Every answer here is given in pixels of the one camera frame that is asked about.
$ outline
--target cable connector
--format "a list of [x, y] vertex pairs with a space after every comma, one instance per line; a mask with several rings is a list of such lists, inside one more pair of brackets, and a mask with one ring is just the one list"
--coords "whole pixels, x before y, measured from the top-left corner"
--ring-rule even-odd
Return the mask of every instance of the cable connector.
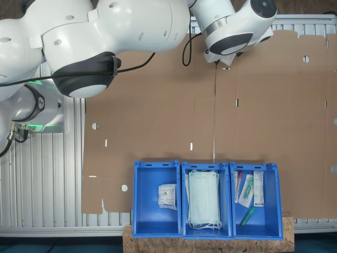
[[16, 125], [15, 125], [15, 123], [11, 123], [11, 131], [9, 132], [7, 140], [8, 141], [14, 141], [15, 140], [15, 134], [16, 134]]

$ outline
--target face mask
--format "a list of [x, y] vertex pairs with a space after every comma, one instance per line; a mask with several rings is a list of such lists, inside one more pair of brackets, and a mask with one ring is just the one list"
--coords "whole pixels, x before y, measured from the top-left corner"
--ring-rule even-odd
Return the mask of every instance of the face mask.
[[191, 228], [221, 228], [218, 185], [219, 174], [215, 171], [190, 172], [187, 199]]

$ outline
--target green syringe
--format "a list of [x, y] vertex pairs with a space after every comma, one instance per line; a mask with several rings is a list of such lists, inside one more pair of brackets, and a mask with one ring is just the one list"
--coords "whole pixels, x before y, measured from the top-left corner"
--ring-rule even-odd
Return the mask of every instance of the green syringe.
[[252, 190], [252, 185], [254, 183], [254, 178], [250, 178], [249, 183], [247, 185], [246, 191], [244, 192], [243, 198], [246, 199], [249, 196], [249, 193]]
[[251, 215], [254, 213], [255, 211], [255, 207], [252, 207], [248, 213], [246, 214], [246, 216], [243, 218], [243, 220], [240, 223], [240, 226], [243, 227], [244, 225], [246, 225], [247, 221], [250, 219]]

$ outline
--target small plastic bag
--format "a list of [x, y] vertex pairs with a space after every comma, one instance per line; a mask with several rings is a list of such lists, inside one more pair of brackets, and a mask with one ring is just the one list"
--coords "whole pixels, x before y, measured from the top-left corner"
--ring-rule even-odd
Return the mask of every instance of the small plastic bag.
[[254, 176], [247, 174], [243, 189], [239, 198], [239, 204], [249, 208], [254, 195]]
[[169, 208], [177, 210], [175, 204], [176, 184], [163, 184], [158, 187], [159, 208]]

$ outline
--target black cable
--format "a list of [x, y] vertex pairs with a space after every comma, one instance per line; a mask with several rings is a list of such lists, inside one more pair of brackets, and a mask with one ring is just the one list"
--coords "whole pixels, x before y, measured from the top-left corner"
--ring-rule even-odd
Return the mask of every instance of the black cable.
[[150, 60], [152, 60], [152, 58], [154, 57], [155, 54], [156, 53], [153, 53], [150, 56], [150, 58], [146, 62], [144, 62], [142, 65], [139, 65], [137, 67], [130, 67], [129, 69], [119, 70], [118, 73], [123, 73], [123, 72], [131, 71], [131, 70], [136, 70], [136, 69], [140, 69], [141, 67], [144, 67], [145, 65], [147, 65], [150, 62]]
[[20, 141], [18, 140], [17, 138], [15, 138], [15, 141], [18, 142], [18, 143], [24, 143], [28, 138], [28, 130], [23, 130], [23, 140]]
[[[198, 34], [196, 34], [196, 35], [194, 35], [194, 36], [192, 37], [192, 32], [191, 32], [191, 20], [190, 20], [189, 30], [190, 30], [190, 39], [189, 39], [189, 41], [186, 43], [186, 45], [185, 45], [185, 47], [184, 47], [184, 51], [183, 51], [183, 65], [184, 65], [185, 67], [189, 66], [189, 64], [191, 63], [191, 59], [192, 59], [192, 39], [194, 39], [194, 38], [196, 38], [196, 37], [198, 37], [198, 36], [200, 36], [200, 35], [202, 34], [202, 33], [198, 33]], [[189, 58], [189, 62], [186, 64], [186, 63], [185, 63], [185, 50], [186, 50], [188, 44], [190, 44], [190, 58]]]
[[332, 11], [332, 12], [324, 12], [323, 14], [333, 14], [333, 15], [337, 16], [337, 12], [334, 12], [334, 11]]
[[[144, 67], [145, 65], [147, 65], [150, 60], [153, 58], [153, 56], [155, 55], [155, 53], [153, 53], [151, 55], [151, 57], [142, 65], [136, 66], [136, 67], [132, 67], [129, 69], [125, 69], [125, 70], [120, 70], [118, 71], [118, 73], [123, 73], [123, 72], [127, 72], [127, 71], [131, 71], [131, 70], [136, 70], [136, 69], [140, 69], [141, 67]], [[28, 83], [28, 82], [34, 82], [34, 81], [41, 81], [41, 80], [46, 80], [46, 79], [55, 79], [55, 78], [62, 78], [62, 77], [68, 77], [68, 76], [79, 76], [79, 75], [111, 75], [114, 74], [114, 71], [107, 71], [107, 72], [77, 72], [77, 73], [69, 73], [69, 74], [62, 74], [62, 75], [51, 75], [51, 76], [44, 76], [44, 77], [37, 77], [37, 78], [31, 78], [31, 79], [26, 79], [26, 80], [21, 80], [18, 82], [13, 82], [13, 83], [3, 83], [1, 84], [1, 87], [8, 87], [8, 86], [12, 86], [12, 85], [17, 85], [17, 84], [21, 84], [21, 83]]]
[[5, 153], [7, 153], [7, 151], [9, 150], [9, 148], [11, 147], [12, 145], [12, 140], [8, 140], [8, 144], [7, 146], [5, 147], [4, 151], [2, 151], [0, 153], [0, 158], [3, 157], [5, 155]]
[[191, 63], [191, 58], [192, 58], [192, 43], [190, 44], [190, 59], [189, 62], [187, 64], [185, 64], [185, 50], [187, 48], [187, 45], [189, 44], [189, 42], [192, 40], [192, 33], [191, 33], [191, 16], [190, 16], [190, 25], [189, 25], [189, 31], [190, 31], [190, 40], [186, 43], [185, 47], [184, 47], [184, 51], [183, 51], [183, 65], [185, 67], [187, 67], [190, 63]]
[[24, 143], [26, 140], [20, 141], [20, 140], [18, 140], [17, 138], [15, 138], [15, 141], [18, 142], [18, 143]]

